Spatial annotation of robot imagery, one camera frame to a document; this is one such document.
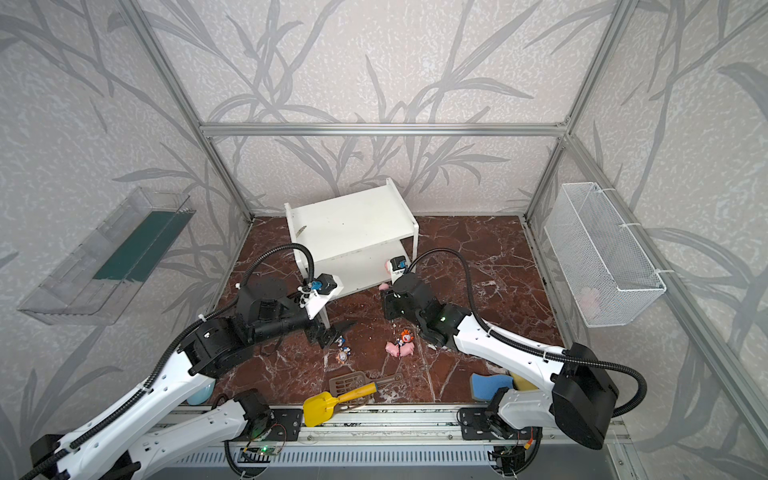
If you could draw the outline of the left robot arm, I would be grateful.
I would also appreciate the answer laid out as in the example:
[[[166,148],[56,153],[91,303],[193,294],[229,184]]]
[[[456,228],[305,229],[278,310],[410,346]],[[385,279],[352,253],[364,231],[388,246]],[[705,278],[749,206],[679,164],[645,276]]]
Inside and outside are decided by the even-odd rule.
[[[226,308],[196,321],[173,340],[131,392],[78,429],[36,441],[26,478],[145,478],[210,443],[269,429],[272,411],[255,390],[195,419],[161,431],[153,428],[179,404],[250,359],[257,345],[295,331],[322,347],[333,343],[351,324],[326,326],[319,314],[342,290],[341,279],[331,274],[307,280],[295,291],[281,280],[244,285]]]

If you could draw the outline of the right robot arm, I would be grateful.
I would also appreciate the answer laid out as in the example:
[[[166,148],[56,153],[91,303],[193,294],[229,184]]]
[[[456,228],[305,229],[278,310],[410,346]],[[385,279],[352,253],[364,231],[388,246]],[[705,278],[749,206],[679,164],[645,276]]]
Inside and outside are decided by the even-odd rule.
[[[386,319],[405,319],[428,344],[482,358],[534,386],[494,392],[486,416],[496,435],[557,428],[581,446],[603,447],[619,390],[588,347],[575,343],[566,350],[491,325],[468,308],[439,301],[413,273],[380,294]]]

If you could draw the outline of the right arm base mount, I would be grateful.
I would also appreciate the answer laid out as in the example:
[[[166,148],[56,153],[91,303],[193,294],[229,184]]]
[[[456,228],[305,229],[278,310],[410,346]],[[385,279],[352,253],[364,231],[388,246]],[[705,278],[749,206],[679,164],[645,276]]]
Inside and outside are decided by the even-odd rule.
[[[506,424],[499,415],[486,411],[485,407],[464,407],[457,412],[457,421],[463,440],[513,440],[538,441],[539,427],[515,429]]]

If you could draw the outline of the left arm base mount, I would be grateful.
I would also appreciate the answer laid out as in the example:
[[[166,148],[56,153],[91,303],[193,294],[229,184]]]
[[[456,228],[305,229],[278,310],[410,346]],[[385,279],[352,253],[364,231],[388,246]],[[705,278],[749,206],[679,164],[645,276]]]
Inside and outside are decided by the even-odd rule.
[[[302,427],[301,408],[270,407],[255,389],[233,397],[244,410],[245,427],[236,440],[294,442]]]

